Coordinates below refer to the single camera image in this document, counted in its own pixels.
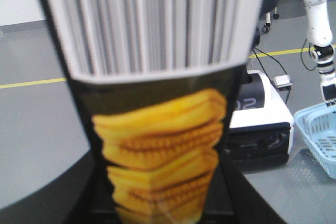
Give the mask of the white black robot base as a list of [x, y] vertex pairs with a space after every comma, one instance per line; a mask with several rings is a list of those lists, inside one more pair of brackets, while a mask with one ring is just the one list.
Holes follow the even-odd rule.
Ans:
[[293, 145], [293, 125], [292, 114], [266, 74], [246, 70], [225, 151], [244, 171], [283, 165]]

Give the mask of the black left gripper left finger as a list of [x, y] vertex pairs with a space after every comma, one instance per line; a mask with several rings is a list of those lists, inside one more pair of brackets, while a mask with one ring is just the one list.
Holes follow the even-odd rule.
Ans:
[[64, 223], [118, 223], [114, 203], [107, 196], [108, 190], [91, 151], [85, 153], [75, 167], [88, 176], [81, 180], [84, 185], [80, 189], [79, 198]]

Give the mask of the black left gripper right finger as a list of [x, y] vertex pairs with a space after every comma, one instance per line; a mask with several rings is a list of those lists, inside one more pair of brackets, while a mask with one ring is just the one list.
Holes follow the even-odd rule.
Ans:
[[202, 223], [285, 223], [222, 151], [207, 193]]

